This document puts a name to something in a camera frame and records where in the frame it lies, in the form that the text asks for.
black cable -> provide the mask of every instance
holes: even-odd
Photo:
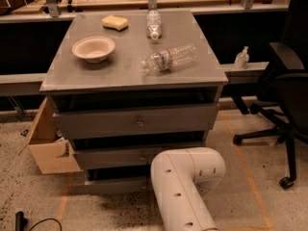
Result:
[[[35,225],[33,225],[33,226],[29,229],[29,231],[33,230],[33,229],[34,229],[36,226],[38,226],[40,223],[42,223],[42,222],[44,222],[44,221],[47,221],[47,220],[54,220],[54,221],[56,221],[56,222],[59,224],[59,226],[60,226],[60,231],[62,231],[62,226],[61,226],[60,222],[59,222],[57,219],[54,219],[54,218],[46,218],[46,219],[40,220],[40,221],[37,222]]]

black chair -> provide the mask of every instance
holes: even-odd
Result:
[[[235,135],[233,143],[243,140],[278,136],[286,142],[290,177],[280,180],[280,186],[288,189],[296,179],[295,139],[308,143],[308,3],[291,0],[281,42],[271,43],[272,60],[259,78],[256,96],[260,101],[275,102],[283,114],[253,104],[252,114],[262,114],[270,120],[272,129]],[[279,116],[285,116],[285,122]]]

drawer knob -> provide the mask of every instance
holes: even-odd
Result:
[[[144,126],[144,121],[143,121],[143,119],[141,117],[137,117],[136,125],[138,127],[143,127]]]

plastic bottle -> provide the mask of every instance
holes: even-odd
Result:
[[[244,50],[237,55],[234,62],[234,66],[236,68],[242,68],[242,69],[247,68],[247,63],[249,61],[249,55],[247,51],[248,51],[248,46],[245,46]]]
[[[156,10],[151,10],[147,14],[146,33],[153,40],[157,40],[162,34],[161,15]]]
[[[192,63],[196,58],[196,50],[192,43],[181,47],[166,49],[161,52],[155,52],[141,61],[143,69],[152,71],[164,71],[174,67],[184,66]]]

bottle cap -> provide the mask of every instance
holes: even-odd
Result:
[[[151,38],[153,40],[157,40],[160,37],[160,35],[158,34],[158,32],[154,31],[151,33]]]
[[[141,68],[143,68],[143,69],[147,68],[147,61],[145,61],[145,60],[141,61]]]

